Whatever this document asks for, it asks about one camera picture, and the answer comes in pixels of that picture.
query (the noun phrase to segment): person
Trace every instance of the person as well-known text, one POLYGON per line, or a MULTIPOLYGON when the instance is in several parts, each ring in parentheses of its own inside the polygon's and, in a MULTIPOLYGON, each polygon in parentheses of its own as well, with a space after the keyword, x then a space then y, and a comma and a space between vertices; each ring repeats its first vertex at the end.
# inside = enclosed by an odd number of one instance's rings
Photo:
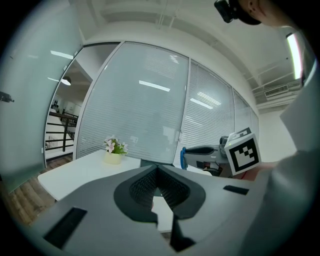
POLYGON ((292 27, 305 36, 307 50, 320 55, 318 35, 314 30, 318 21, 317 8, 309 2, 291 0, 229 0, 238 19, 248 25, 264 24, 272 27, 292 27))

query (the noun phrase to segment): black camera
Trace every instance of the black camera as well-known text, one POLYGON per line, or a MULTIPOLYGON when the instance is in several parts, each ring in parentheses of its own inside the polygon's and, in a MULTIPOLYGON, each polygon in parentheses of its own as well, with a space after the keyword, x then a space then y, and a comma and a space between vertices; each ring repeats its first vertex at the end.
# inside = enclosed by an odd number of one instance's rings
POLYGON ((215 1, 214 7, 218 10, 224 22, 230 23, 234 19, 237 19, 237 17, 233 13, 232 8, 230 7, 230 5, 227 3, 226 0, 215 1))
POLYGON ((238 0, 229 0, 229 3, 226 0, 217 0, 214 3, 214 7, 226 23, 237 19, 249 25, 258 25, 261 23, 242 10, 238 0))

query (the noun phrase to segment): ceiling light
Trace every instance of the ceiling light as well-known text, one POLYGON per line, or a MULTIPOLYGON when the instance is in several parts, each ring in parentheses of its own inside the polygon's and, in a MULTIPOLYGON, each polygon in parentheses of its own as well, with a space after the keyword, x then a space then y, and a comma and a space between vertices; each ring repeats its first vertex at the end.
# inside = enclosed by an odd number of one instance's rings
POLYGON ((70 86, 71 85, 71 83, 66 79, 61 79, 61 83, 65 84, 66 86, 70 86))
POLYGON ((301 62, 301 55, 299 51, 297 38, 295 34, 290 33, 286 36, 286 39, 288 40, 291 54, 292 54, 293 65, 294 65, 294 78, 299 79, 302 75, 302 62, 301 62))
POLYGON ((153 88, 157 88, 157 89, 160 89, 160 90, 163 90, 163 91, 166 91, 166 92, 170 91, 170 89, 167 88, 167 87, 163 87, 163 86, 160 86, 160 85, 157 85, 157 84, 154 84, 154 83, 150 83, 150 82, 145 82, 145 81, 140 81, 139 80, 139 84, 140 85, 144 85, 144 86, 150 86, 150 87, 153 87, 153 88))
POLYGON ((64 58, 67 58, 67 59, 70 59, 70 60, 74 59, 74 57, 72 55, 69 55, 69 54, 65 54, 65 53, 62 53, 62 52, 54 51, 54 50, 51 50, 50 52, 51 52, 52 55, 57 55, 57 56, 64 57, 64 58))
POLYGON ((206 95, 206 94, 203 93, 203 92, 198 92, 197 94, 198 94, 199 96, 205 98, 207 101, 210 101, 211 103, 215 104, 215 105, 221 105, 221 102, 215 100, 214 98, 206 95))
POLYGON ((53 79, 53 78, 50 78, 50 77, 47 77, 47 78, 48 78, 49 80, 59 82, 59 80, 57 80, 57 79, 53 79))
POLYGON ((201 101, 199 101, 199 100, 196 100, 196 99, 194 99, 194 98, 191 98, 190 101, 192 101, 192 102, 194 102, 194 103, 197 103, 197 104, 199 104, 199 105, 201 105, 201 106, 204 106, 204 107, 206 107, 207 109, 210 109, 210 110, 213 109, 212 106, 209 106, 209 105, 207 105, 207 104, 205 104, 205 103, 203 103, 203 102, 201 102, 201 101))

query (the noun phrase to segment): staircase railing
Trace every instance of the staircase railing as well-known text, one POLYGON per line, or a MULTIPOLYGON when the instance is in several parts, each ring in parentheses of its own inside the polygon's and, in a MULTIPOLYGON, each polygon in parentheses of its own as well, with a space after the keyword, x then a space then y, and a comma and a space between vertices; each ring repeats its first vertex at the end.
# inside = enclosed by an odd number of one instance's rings
POLYGON ((78 117, 70 115, 70 114, 66 115, 66 114, 59 114, 59 113, 54 113, 54 112, 50 112, 49 116, 60 118, 60 120, 63 120, 64 124, 48 122, 47 125, 63 126, 64 127, 64 131, 46 131, 45 133, 46 134, 63 134, 63 139, 48 139, 45 142, 46 143, 63 142, 63 145, 62 146, 49 147, 49 148, 46 148, 45 150, 56 150, 56 149, 61 149, 62 148, 62 151, 65 152, 66 151, 66 147, 73 146, 73 144, 72 145, 66 145, 66 141, 72 141, 73 140, 72 137, 74 137, 74 134, 75 134, 72 131, 68 131, 68 128, 77 126, 78 117))

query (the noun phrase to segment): potted flower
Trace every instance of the potted flower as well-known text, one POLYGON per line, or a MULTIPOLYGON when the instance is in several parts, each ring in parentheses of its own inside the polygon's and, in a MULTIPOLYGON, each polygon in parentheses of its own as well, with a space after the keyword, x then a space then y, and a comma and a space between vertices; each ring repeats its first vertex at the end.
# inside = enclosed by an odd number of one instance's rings
POLYGON ((121 163, 121 156, 128 153, 127 144, 120 142, 114 135, 104 140, 106 152, 104 161, 108 164, 118 165, 121 163))

